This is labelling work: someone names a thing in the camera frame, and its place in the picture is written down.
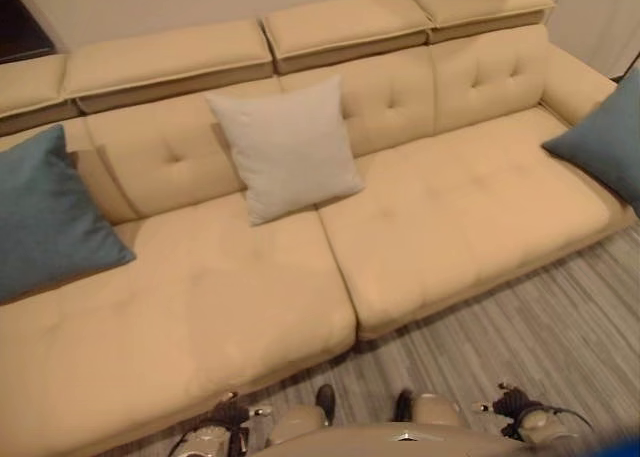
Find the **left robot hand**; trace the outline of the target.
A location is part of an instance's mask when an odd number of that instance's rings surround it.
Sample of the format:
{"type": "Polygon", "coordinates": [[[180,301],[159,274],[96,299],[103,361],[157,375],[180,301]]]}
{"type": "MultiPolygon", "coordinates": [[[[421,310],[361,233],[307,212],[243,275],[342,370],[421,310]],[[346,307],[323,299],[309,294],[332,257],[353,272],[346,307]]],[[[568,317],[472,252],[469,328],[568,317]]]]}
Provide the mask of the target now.
{"type": "Polygon", "coordinates": [[[242,426],[252,418],[268,417],[271,414],[270,406],[248,406],[243,403],[237,392],[227,392],[212,410],[211,422],[215,426],[233,429],[242,426]]]}

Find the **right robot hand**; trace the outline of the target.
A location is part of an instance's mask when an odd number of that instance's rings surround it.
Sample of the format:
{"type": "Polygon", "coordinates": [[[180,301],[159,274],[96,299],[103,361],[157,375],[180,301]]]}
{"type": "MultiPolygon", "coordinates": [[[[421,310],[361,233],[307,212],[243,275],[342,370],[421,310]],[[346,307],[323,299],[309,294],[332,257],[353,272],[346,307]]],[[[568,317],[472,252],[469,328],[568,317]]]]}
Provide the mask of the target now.
{"type": "Polygon", "coordinates": [[[526,392],[515,385],[499,382],[497,387],[502,391],[500,398],[493,402],[476,402],[471,406],[471,409],[475,413],[492,413],[510,419],[511,423],[501,429],[502,435],[522,441],[523,437],[519,432],[520,423],[524,414],[530,408],[535,407],[536,403],[526,392]]]}

